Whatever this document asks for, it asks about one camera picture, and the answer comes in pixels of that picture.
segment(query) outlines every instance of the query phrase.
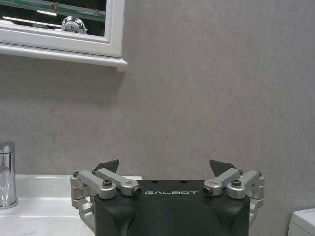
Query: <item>silver metal bracket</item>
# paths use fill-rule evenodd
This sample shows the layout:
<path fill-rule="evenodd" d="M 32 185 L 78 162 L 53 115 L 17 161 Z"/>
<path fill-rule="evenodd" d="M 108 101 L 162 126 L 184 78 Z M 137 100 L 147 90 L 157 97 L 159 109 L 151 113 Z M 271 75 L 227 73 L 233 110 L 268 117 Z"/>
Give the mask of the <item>silver metal bracket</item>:
<path fill-rule="evenodd" d="M 218 196 L 222 190 L 233 180 L 240 177 L 238 169 L 231 168 L 214 179 L 208 179 L 204 182 L 203 192 L 206 196 Z"/>
<path fill-rule="evenodd" d="M 257 171 L 248 171 L 238 180 L 227 185 L 227 195 L 231 198 L 242 199 L 250 197 L 250 225 L 256 219 L 257 210 L 263 206 L 265 178 Z"/>
<path fill-rule="evenodd" d="M 99 169 L 95 173 L 101 179 L 107 179 L 113 182 L 120 190 L 120 193 L 125 196 L 137 196 L 141 194 L 140 185 L 136 180 L 124 178 L 108 169 Z"/>
<path fill-rule="evenodd" d="M 218 196 L 226 187 L 227 195 L 235 199 L 243 199 L 247 195 L 250 198 L 251 225 L 256 219 L 257 210 L 263 206 L 265 178 L 258 171 L 242 171 L 231 168 L 214 179 L 204 182 L 203 192 L 205 196 Z"/>
<path fill-rule="evenodd" d="M 95 233 L 94 196 L 111 199 L 116 188 L 125 196 L 136 196 L 141 188 L 136 180 L 127 179 L 105 168 L 94 171 L 75 172 L 70 179 L 72 206 L 79 210 L 82 221 Z"/>

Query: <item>chrome faucet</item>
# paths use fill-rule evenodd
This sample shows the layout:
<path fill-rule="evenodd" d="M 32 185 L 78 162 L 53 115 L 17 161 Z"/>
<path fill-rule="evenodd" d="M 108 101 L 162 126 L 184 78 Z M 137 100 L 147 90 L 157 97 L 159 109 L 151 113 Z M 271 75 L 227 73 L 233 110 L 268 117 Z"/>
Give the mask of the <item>chrome faucet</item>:
<path fill-rule="evenodd" d="M 9 209 L 18 203 L 15 193 L 14 142 L 0 143 L 0 209 Z"/>

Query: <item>window ledge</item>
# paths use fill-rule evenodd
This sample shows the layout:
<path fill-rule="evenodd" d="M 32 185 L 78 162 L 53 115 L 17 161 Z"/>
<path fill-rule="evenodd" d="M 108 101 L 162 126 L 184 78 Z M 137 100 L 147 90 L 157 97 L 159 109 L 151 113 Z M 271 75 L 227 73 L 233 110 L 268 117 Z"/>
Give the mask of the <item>window ledge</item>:
<path fill-rule="evenodd" d="M 128 63 L 122 58 L 106 57 L 93 54 L 74 53 L 67 51 L 51 50 L 29 46 L 0 43 L 0 54 L 10 54 L 31 58 L 71 61 L 93 65 L 116 67 L 117 71 L 124 72 Z"/>

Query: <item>white mirror frame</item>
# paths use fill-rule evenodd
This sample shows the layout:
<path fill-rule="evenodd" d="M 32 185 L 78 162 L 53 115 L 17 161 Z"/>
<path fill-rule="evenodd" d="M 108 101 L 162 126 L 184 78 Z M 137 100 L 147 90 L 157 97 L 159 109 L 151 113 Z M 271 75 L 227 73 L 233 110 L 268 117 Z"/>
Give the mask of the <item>white mirror frame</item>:
<path fill-rule="evenodd" d="M 124 10 L 125 0 L 107 0 L 104 37 L 0 23 L 0 53 L 114 66 L 124 71 Z"/>

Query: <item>black plastic housing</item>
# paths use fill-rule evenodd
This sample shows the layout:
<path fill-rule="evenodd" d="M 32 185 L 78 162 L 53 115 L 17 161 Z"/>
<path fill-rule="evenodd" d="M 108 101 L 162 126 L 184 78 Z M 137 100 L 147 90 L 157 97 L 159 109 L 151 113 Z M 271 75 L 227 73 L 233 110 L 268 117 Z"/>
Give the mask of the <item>black plastic housing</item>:
<path fill-rule="evenodd" d="M 96 236 L 247 236 L 250 200 L 205 197 L 203 180 L 142 180 L 138 197 L 95 197 Z"/>

